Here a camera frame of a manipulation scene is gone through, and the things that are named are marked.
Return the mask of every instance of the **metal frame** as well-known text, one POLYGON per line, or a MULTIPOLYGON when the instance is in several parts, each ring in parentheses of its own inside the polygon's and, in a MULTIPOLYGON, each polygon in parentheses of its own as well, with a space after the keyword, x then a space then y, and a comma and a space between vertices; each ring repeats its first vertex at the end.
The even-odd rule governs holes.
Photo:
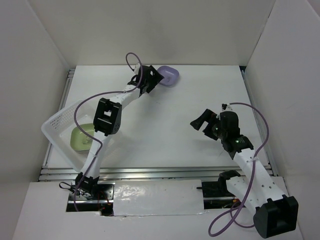
MULTIPOLYGON (((221 197, 204 197, 203 200, 232 200, 235 199, 234 196, 221 196, 221 197)), ((107 203, 113 203, 114 200, 76 200, 75 203, 76 204, 107 204, 107 203)), ((68 200, 68 204, 74 204, 73 200, 68 200)))
MULTIPOLYGON (((64 87, 62 99, 60 102, 59 110, 62 109, 67 101, 69 89, 75 74, 75 69, 71 69, 68 73, 66 84, 64 87)), ((249 94, 249 99, 252 102, 250 91, 248 90, 245 81, 244 73, 242 77, 249 94)), ((260 121, 256 118, 260 134, 264 136, 261 130, 260 121)), ((48 168, 48 159, 52 145, 49 143, 45 159, 43 162, 42 170, 39 176, 40 182, 60 182, 68 181, 74 182, 77 172, 72 168, 48 168)), ((271 166, 265 167, 267 172, 273 176, 271 166)), ((115 181, 143 181, 143 180, 168 180, 168 179, 201 179, 202 181, 217 181, 219 174, 228 170, 237 170, 242 176, 245 174, 237 166, 220 166, 220 167, 172 167, 172 168, 101 168, 99 183, 114 184, 115 181)))

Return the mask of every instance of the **white wall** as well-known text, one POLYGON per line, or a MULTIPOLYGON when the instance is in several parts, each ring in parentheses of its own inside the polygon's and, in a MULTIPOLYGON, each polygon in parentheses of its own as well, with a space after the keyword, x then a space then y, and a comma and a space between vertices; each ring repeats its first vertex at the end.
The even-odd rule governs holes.
POLYGON ((320 16, 320 0, 308 0, 315 12, 320 16))
POLYGON ((247 65, 275 0, 30 0, 68 63, 247 65))
POLYGON ((23 0, 0 1, 0 233, 12 238, 48 141, 41 124, 57 111, 67 66, 23 0))
POLYGON ((1 240, 11 240, 19 219, 29 183, 0 183, 1 240))
POLYGON ((320 18, 307 0, 277 0, 245 73, 306 240, 320 236, 319 39, 320 18))

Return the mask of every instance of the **green object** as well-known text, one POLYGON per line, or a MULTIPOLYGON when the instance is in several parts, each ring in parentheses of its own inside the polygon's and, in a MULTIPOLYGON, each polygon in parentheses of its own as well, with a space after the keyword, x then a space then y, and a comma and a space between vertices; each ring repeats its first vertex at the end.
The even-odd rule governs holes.
MULTIPOLYGON (((93 123, 82 124, 80 125, 80 127, 83 128, 83 130, 91 136, 93 136, 95 133, 95 126, 93 125, 93 123)), ((75 127, 72 130, 70 146, 76 152, 81 154, 88 153, 91 148, 92 141, 92 138, 86 136, 82 131, 80 131, 78 127, 75 127)))

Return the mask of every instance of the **black clamp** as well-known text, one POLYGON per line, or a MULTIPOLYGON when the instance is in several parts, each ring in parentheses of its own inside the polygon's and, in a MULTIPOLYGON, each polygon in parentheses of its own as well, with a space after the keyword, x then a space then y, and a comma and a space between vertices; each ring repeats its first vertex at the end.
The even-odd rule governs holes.
MULTIPOLYGON (((141 69, 139 68, 139 72, 137 75, 133 76, 128 85, 137 86, 141 76, 141 69)), ((164 78, 152 65, 150 66, 142 66, 142 80, 139 85, 140 96, 145 92, 150 93, 155 86, 164 78)))
POLYGON ((190 125, 198 131, 204 122, 208 123, 203 130, 204 135, 213 140, 220 139, 224 150, 229 153, 232 159, 234 159, 236 153, 240 153, 243 149, 254 149, 250 140, 240 134, 239 118, 235 112, 223 111, 218 117, 216 113, 206 109, 190 125))
POLYGON ((122 105, 101 98, 95 111, 94 130, 103 132, 105 136, 116 134, 120 128, 122 105))

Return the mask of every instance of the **white table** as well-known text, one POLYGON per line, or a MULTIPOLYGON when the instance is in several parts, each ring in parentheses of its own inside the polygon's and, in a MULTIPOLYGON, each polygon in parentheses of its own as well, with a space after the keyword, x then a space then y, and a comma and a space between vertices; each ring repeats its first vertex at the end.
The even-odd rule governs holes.
MULTIPOLYGON (((115 145, 103 168, 182 168, 237 166, 220 141, 195 131, 190 122, 205 109, 219 113, 222 103, 250 103, 238 66, 172 66, 180 72, 174 87, 157 85, 122 113, 115 145)), ((128 66, 77 66, 66 106, 79 99, 106 91, 122 90, 133 76, 128 66)), ((91 100, 96 107, 100 98, 91 100)), ((249 107, 234 106, 241 133, 255 148, 262 141, 249 107)), ((268 165, 264 151, 259 158, 268 165)), ((52 148, 48 168, 70 168, 52 148)))

